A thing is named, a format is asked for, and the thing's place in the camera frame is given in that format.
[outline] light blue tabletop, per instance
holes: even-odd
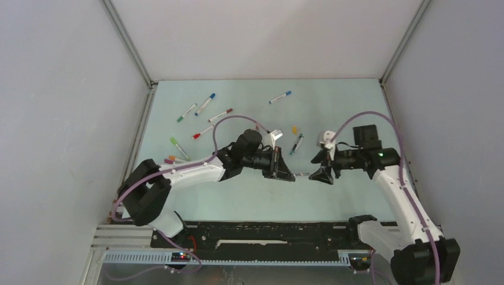
[[[287,92],[286,98],[269,100]],[[197,108],[212,94],[215,98],[195,116]],[[180,123],[192,104],[198,107]],[[375,79],[324,80],[197,80],[161,81],[155,94],[137,164],[145,159],[163,163],[169,155],[183,158],[170,142],[175,137],[192,160],[213,151],[212,132],[194,140],[192,136],[210,123],[208,119],[229,108],[229,115],[245,115],[258,120],[270,130],[283,130],[277,143],[293,173],[314,172],[319,165],[310,160],[317,154],[321,131],[336,131],[352,115],[373,110],[388,115],[379,83]],[[376,124],[384,147],[398,150],[393,129],[382,118],[366,115],[356,119],[342,132],[338,141],[354,143],[352,127]],[[298,135],[304,135],[300,149],[289,152]],[[243,119],[223,122],[218,130],[219,148],[235,141],[255,125]],[[265,179],[260,170],[244,169],[242,174],[223,182],[209,182],[172,191],[167,206],[184,220],[201,221],[346,221],[352,216],[371,214],[381,221],[394,221],[391,210],[378,187],[361,170],[343,170],[334,185],[310,181],[296,182]]]

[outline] blue marker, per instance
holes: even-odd
[[[198,111],[196,111],[196,113],[194,113],[196,116],[199,115],[203,109],[206,107],[206,105],[208,105],[208,103],[210,103],[210,101],[212,101],[212,99],[215,97],[215,93],[212,93],[212,95],[210,95],[210,97],[208,97],[208,99],[205,100],[205,102],[203,102],[202,106],[198,109]]]
[[[273,104],[274,102],[277,102],[277,101],[278,101],[278,100],[280,100],[281,98],[284,98],[284,97],[289,96],[291,93],[292,93],[292,92],[287,91],[286,93],[284,93],[284,94],[282,94],[282,95],[278,96],[277,98],[272,99],[269,103],[270,103],[270,104]]]

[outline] gray wall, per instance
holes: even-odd
[[[146,94],[98,0],[0,1],[0,283],[77,284]]]
[[[433,1],[386,83],[420,198],[467,284],[502,284],[504,1]]]

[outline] green marker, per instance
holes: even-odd
[[[183,113],[183,114],[182,114],[182,116],[178,117],[177,122],[179,122],[179,123],[180,123],[180,121],[181,121],[182,119],[184,119],[184,118],[185,118],[185,116],[187,116],[187,114],[189,114],[189,112],[190,112],[191,110],[193,110],[193,109],[194,109],[194,107],[196,107],[196,105],[197,105],[197,104],[195,103],[195,104],[193,104],[191,107],[189,107],[189,109],[187,109],[187,111],[185,111],[185,113]]]
[[[177,140],[174,137],[171,137],[170,140],[172,141],[172,143],[174,144],[174,146],[176,146],[178,148],[178,150],[185,156],[185,158],[187,160],[191,160],[189,158],[189,156],[187,155],[187,153],[185,153],[185,151],[180,147],[180,145],[178,145],[178,142],[177,142]]]

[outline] dry erase marker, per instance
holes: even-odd
[[[196,113],[194,113],[196,116],[199,115],[203,109],[206,107],[206,105],[208,105],[208,103],[210,103],[210,101],[212,101],[212,99],[215,97],[215,93],[212,93],[212,95],[210,95],[210,97],[208,97],[208,99],[205,100],[205,102],[203,102],[203,104],[201,105],[201,107],[198,109],[198,111],[196,111]]]
[[[226,111],[224,111],[216,116],[211,117],[210,119],[208,119],[208,121],[211,123],[211,122],[217,120],[219,117],[222,117],[222,116],[226,115],[227,113],[231,113],[232,111],[233,111],[233,108],[227,109]]]
[[[310,176],[310,172],[294,173],[294,176]]]
[[[185,153],[185,151],[180,147],[180,145],[178,145],[176,139],[174,137],[171,137],[170,140],[172,141],[172,143],[174,144],[174,146],[176,146],[178,148],[178,150],[185,156],[185,158],[187,160],[191,160],[189,158],[189,156],[187,155],[187,153]]]
[[[191,107],[189,107],[189,109],[187,109],[187,111],[185,111],[185,113],[183,113],[183,114],[182,114],[182,116],[178,117],[177,122],[179,122],[179,123],[180,123],[180,121],[181,121],[182,119],[184,119],[184,118],[185,118],[185,116],[187,116],[187,114],[189,114],[189,112],[190,112],[192,109],[194,109],[194,107],[196,107],[196,106],[197,106],[197,104],[195,103],[195,104],[193,104]]]
[[[277,102],[278,100],[280,100],[281,98],[284,98],[284,97],[287,97],[291,94],[292,92],[290,91],[287,91],[286,93],[278,96],[277,98],[274,98],[274,99],[271,99],[271,101],[269,102],[270,104],[273,104],[274,102]]]
[[[290,155],[293,155],[301,145],[301,142],[303,141],[303,134],[300,134],[300,136],[296,139],[296,142],[294,143],[294,146],[292,147],[292,150],[290,152]]]
[[[207,131],[210,131],[211,129],[213,129],[213,125],[211,125],[208,128],[202,130],[201,132],[197,133],[196,135],[193,135],[193,139],[199,138],[201,135],[203,135]]]
[[[175,157],[175,156],[168,156],[168,158],[170,160],[173,160],[174,162],[180,162],[180,163],[187,162],[187,160],[179,159],[178,157]]]

